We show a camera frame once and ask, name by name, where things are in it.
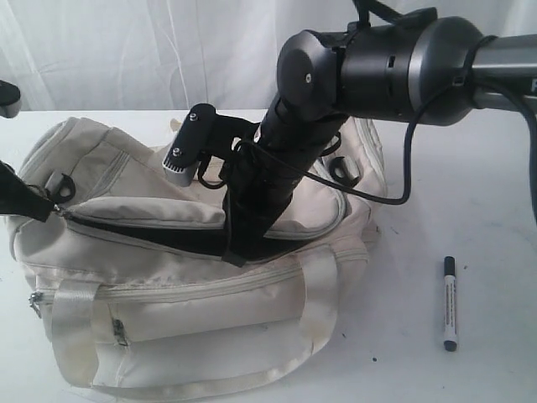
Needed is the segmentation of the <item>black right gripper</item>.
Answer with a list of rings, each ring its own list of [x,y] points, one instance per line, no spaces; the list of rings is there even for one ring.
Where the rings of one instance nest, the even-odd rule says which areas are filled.
[[[281,155],[252,142],[240,142],[232,153],[227,172],[227,246],[224,262],[243,267],[245,252],[284,252],[298,241],[268,238],[268,230],[289,206],[302,175]]]

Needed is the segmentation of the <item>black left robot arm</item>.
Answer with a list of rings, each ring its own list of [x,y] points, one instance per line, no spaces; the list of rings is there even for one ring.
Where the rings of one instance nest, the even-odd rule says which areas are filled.
[[[1,81],[1,117],[15,118],[21,109],[21,92],[17,86]],[[55,203],[24,183],[10,165],[1,162],[1,214],[27,217],[46,222]]]

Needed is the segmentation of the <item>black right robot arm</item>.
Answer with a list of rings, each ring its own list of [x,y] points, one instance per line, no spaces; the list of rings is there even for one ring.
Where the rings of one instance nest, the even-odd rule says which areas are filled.
[[[241,266],[289,205],[295,187],[350,118],[404,122],[401,196],[409,200],[411,147],[419,124],[448,126],[471,110],[513,109],[536,131],[536,38],[482,34],[435,8],[397,13],[377,1],[355,4],[343,32],[304,30],[282,47],[277,93],[261,123],[234,146],[226,173],[227,246]]]

